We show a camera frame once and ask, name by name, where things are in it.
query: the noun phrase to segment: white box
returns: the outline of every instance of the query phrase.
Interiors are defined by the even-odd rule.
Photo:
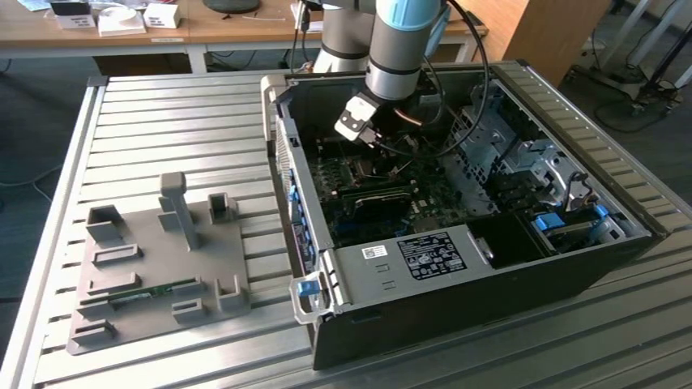
[[[92,28],[96,27],[94,17],[92,15],[69,15],[54,16],[60,28]]]
[[[98,14],[98,35],[121,36],[145,34],[141,13],[126,8],[105,8]]]
[[[177,5],[149,3],[144,11],[144,23],[150,28],[177,28],[180,23]]]
[[[576,58],[573,65],[578,65],[584,69],[590,69],[596,64],[596,56],[598,56],[605,50],[605,44],[596,40],[592,45],[592,38],[586,39],[586,43],[581,46],[580,56]]]

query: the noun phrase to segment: black side panel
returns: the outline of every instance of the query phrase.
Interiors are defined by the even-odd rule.
[[[658,241],[640,238],[348,312],[317,327],[313,369],[390,352],[572,297]]]

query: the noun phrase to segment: power supply label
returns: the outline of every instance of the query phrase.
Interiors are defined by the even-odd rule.
[[[424,280],[464,270],[466,265],[446,233],[398,241],[413,278]]]

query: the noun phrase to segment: desk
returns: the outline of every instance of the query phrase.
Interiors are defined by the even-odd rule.
[[[524,59],[558,85],[609,0],[456,0],[489,28],[490,61]]]
[[[106,85],[86,89],[0,387],[518,389],[688,383],[692,209],[533,71],[513,63],[500,66],[562,119],[557,125],[565,139],[672,232],[644,257],[565,301],[316,372],[306,330],[294,321],[289,302],[290,269],[269,160],[256,148],[229,146],[249,133],[256,139],[262,136],[258,82],[277,72],[112,77]],[[573,119],[564,120],[562,104]],[[146,116],[150,112],[157,118]],[[154,148],[158,152],[146,155]],[[140,153],[124,160],[133,149]],[[89,166],[94,153],[106,163]],[[72,356],[65,342],[88,208],[113,204],[120,212],[133,212],[160,207],[157,175],[174,170],[188,174],[188,201],[218,192],[237,199],[252,311]],[[249,170],[257,172],[253,177]]]
[[[213,51],[289,49],[293,44],[290,0],[262,0],[260,21],[222,14],[208,9],[201,0],[178,0],[182,21],[177,29],[148,28],[146,34],[98,37],[94,28],[61,30],[57,23],[42,18],[44,12],[29,12],[16,0],[0,0],[0,58],[97,57],[105,55],[186,53],[192,73],[205,73],[204,54]],[[480,27],[478,32],[488,32]],[[457,62],[468,62],[476,51],[464,22],[448,26],[442,44],[460,45]],[[305,47],[321,45],[321,34],[306,35]]]

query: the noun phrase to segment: circuit board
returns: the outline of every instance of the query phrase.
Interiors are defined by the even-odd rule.
[[[402,160],[385,173],[358,156],[309,163],[336,247],[401,237],[468,218],[434,160]]]

